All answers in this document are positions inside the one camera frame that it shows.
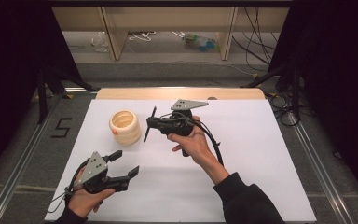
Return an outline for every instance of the wooden edge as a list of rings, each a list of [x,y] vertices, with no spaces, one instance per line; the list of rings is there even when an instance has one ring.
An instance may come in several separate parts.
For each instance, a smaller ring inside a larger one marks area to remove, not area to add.
[[[98,91],[97,100],[261,100],[264,93],[257,88],[106,88]]]

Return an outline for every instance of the hand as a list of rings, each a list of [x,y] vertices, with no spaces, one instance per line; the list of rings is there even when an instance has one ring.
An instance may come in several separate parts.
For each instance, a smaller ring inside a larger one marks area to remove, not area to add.
[[[83,167],[77,174],[76,181],[80,179],[86,167]],[[115,193],[114,189],[105,189],[96,194],[90,194],[80,186],[74,186],[74,195],[69,201],[68,208],[80,217],[86,217],[91,210],[97,212],[101,202]]]
[[[193,116],[193,120],[200,122],[198,116]],[[220,183],[227,176],[228,171],[222,164],[219,163],[217,158],[209,149],[208,143],[205,138],[205,133],[197,126],[193,127],[193,131],[189,136],[181,136],[175,133],[170,133],[168,139],[179,143],[172,151],[184,150],[191,156],[193,161],[200,165],[202,169],[208,174],[215,184]]]

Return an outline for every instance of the black sleeve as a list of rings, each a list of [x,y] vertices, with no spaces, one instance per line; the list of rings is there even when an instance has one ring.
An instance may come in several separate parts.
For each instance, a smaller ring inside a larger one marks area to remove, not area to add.
[[[269,197],[257,186],[246,186],[234,173],[213,187],[223,201],[227,224],[284,223]]]
[[[54,222],[57,224],[83,224],[87,218],[82,218],[75,214],[71,209],[65,206],[61,216]]]

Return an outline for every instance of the gray floor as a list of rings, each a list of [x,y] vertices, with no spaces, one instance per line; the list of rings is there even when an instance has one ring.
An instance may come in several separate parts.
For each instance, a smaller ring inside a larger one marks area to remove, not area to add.
[[[200,35],[215,38],[211,33]],[[234,42],[228,60],[221,61],[219,52],[198,52],[170,32],[150,35],[151,41],[147,42],[129,40],[120,60],[113,62],[109,53],[96,52],[90,44],[91,39],[96,36],[95,33],[65,33],[81,76],[89,84],[98,87],[239,87],[253,80],[251,74],[262,76],[268,69],[265,64],[250,56],[248,63],[253,68],[264,71],[255,71],[246,65],[243,49]],[[244,46],[247,45],[243,34],[235,34],[235,37]],[[276,44],[271,34],[263,34],[263,42],[272,47]],[[266,59],[259,46],[251,44],[251,50]],[[277,78],[272,78],[260,88],[265,93],[275,92],[273,87],[276,80]],[[69,82],[64,82],[64,85],[76,87]],[[43,223],[47,207],[93,98],[95,93],[77,93],[71,97],[55,96],[49,99],[50,102],[57,102],[57,105],[0,223]],[[310,112],[311,110],[304,108],[301,124],[348,207],[353,223],[358,223],[358,183],[345,163],[333,155],[333,144],[319,120],[306,115]],[[71,118],[62,122],[65,127],[70,128],[67,136],[51,138],[52,135],[63,134],[63,130],[56,130],[56,125],[62,118]],[[37,121],[38,102],[35,98],[30,103],[17,134],[0,158],[0,190],[9,179],[21,153],[27,148]],[[340,223],[296,136],[295,128],[284,126],[279,121],[278,124],[318,223]]]

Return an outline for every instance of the white tabletop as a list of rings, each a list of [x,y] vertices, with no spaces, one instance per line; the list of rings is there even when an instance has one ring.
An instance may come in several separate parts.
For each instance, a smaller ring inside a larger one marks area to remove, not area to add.
[[[153,107],[156,117],[171,113],[174,100],[93,100],[54,198],[69,185],[77,167],[93,151],[101,156],[123,150],[123,156],[109,162],[108,176],[126,175],[140,165],[127,191],[115,193],[103,202],[89,220],[122,222],[225,222],[222,203],[213,182],[191,158],[172,152],[175,143],[159,130],[151,129],[144,143],[146,119]],[[282,139],[267,100],[212,100],[193,109],[217,142],[225,167],[238,172],[245,184],[257,184],[273,201],[286,222],[310,223],[316,217],[299,181],[295,166]],[[140,122],[141,139],[124,147],[115,142],[109,118],[119,110],[131,110]],[[50,205],[54,210],[58,201]],[[57,212],[45,220],[57,219]]]

